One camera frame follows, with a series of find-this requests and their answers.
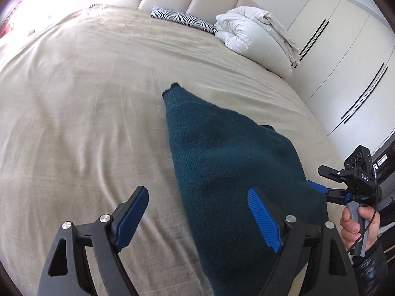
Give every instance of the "blue rubber pad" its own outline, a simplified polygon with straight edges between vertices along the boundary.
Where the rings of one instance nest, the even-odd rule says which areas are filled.
[[[248,206],[268,247],[279,253],[283,247],[278,224],[258,197],[254,189],[248,191]]]
[[[120,252],[122,248],[129,246],[147,206],[148,190],[144,188],[119,222],[117,227],[117,239],[114,243],[114,250],[116,252]]]
[[[329,190],[326,189],[325,186],[320,185],[320,184],[318,184],[318,183],[316,183],[316,182],[312,182],[311,180],[308,180],[307,183],[308,183],[311,187],[313,187],[314,189],[318,190],[320,193],[323,193],[324,195],[326,195],[326,194],[329,192]]]

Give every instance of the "sweater sleeve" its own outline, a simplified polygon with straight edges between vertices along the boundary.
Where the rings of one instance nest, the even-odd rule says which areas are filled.
[[[377,239],[365,257],[353,257],[353,261],[360,296],[373,296],[388,272],[380,240]]]

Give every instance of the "folded white duvet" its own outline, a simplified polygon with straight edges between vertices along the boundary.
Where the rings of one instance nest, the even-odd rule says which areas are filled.
[[[215,36],[234,52],[287,79],[299,64],[299,49],[270,12],[240,6],[217,16]]]

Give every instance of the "metal screw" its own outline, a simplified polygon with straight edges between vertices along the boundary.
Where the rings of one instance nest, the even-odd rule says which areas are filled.
[[[101,222],[107,222],[107,221],[109,221],[111,219],[111,216],[110,215],[108,215],[108,214],[104,214],[104,215],[102,215],[102,216],[100,216],[100,221]]]
[[[63,228],[63,229],[69,229],[71,226],[72,226],[72,223],[71,223],[70,221],[65,221],[65,222],[62,224],[62,228]]]
[[[325,223],[325,227],[328,228],[328,229],[333,229],[335,227],[335,224],[333,222],[331,222],[331,221],[327,221]]]
[[[288,215],[287,217],[285,217],[285,220],[290,223],[294,223],[296,221],[296,217],[294,215]]]

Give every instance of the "black cable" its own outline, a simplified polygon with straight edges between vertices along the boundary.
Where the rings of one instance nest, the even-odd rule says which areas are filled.
[[[368,231],[371,223],[373,222],[373,220],[376,217],[376,212],[377,212],[377,204],[378,204],[378,185],[377,185],[377,174],[376,174],[376,168],[373,167],[373,170],[375,172],[375,196],[376,196],[376,203],[375,203],[375,212],[373,213],[373,217],[372,220],[369,221],[369,224],[367,225],[367,227],[365,228],[365,230],[361,233],[361,235],[358,237],[358,239],[355,241],[355,243],[352,244],[352,246],[347,250],[347,253],[349,254],[351,252],[351,250],[355,247],[355,245],[357,243],[359,243],[359,241],[362,239],[362,237],[365,235],[365,233]]]

